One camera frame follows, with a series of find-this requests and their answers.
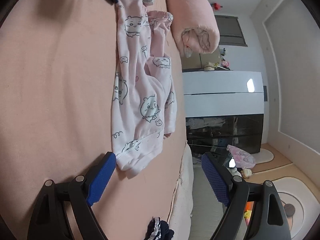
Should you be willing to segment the navy silver striped garment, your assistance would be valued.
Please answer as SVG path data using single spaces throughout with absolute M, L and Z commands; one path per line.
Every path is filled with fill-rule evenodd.
M 166 221 L 155 217 L 148 224 L 144 240 L 172 240 L 174 234 Z

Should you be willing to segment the pink cartoon print pajama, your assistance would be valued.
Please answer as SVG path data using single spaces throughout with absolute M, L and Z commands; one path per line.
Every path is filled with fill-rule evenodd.
M 172 60 L 165 53 L 173 16 L 149 11 L 144 0 L 118 0 L 119 60 L 112 99 L 112 151 L 128 178 L 162 152 L 175 131 Z

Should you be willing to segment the round white floor mat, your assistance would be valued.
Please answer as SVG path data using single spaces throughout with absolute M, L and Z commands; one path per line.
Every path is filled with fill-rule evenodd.
M 307 236 L 319 216 L 319 188 L 309 179 L 293 176 L 272 176 L 280 200 L 287 206 L 290 233 L 292 239 Z

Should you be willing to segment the pink patterned bag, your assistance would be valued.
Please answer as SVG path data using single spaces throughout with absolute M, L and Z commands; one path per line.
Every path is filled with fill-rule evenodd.
M 227 151 L 232 155 L 237 168 L 244 170 L 255 167 L 255 158 L 250 153 L 232 145 L 227 146 Z

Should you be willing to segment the peach bed sheet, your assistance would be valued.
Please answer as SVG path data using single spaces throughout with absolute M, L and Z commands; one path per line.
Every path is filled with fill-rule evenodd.
M 167 219 L 185 149 L 181 61 L 171 35 L 175 132 L 132 179 L 116 170 L 94 214 L 109 239 Z M 105 0 L 19 0 L 1 27 L 1 215 L 26 239 L 48 179 L 69 181 L 111 150 L 116 12 Z

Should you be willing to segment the beige mattress pad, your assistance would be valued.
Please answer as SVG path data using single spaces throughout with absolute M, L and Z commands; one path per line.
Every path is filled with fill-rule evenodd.
M 191 149 L 186 144 L 168 217 L 169 228 L 174 231 L 172 239 L 189 239 L 193 210 L 193 182 L 193 159 Z

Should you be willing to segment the rolled pink blanket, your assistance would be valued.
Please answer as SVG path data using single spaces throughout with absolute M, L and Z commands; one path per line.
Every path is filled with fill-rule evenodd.
M 208 0 L 166 0 L 173 15 L 171 31 L 182 57 L 213 53 L 220 42 L 214 11 Z

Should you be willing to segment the white black cabinet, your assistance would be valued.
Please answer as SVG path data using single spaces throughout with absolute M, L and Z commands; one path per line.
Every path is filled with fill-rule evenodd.
M 187 142 L 193 154 L 227 154 L 227 146 L 260 151 L 264 91 L 260 72 L 183 73 Z

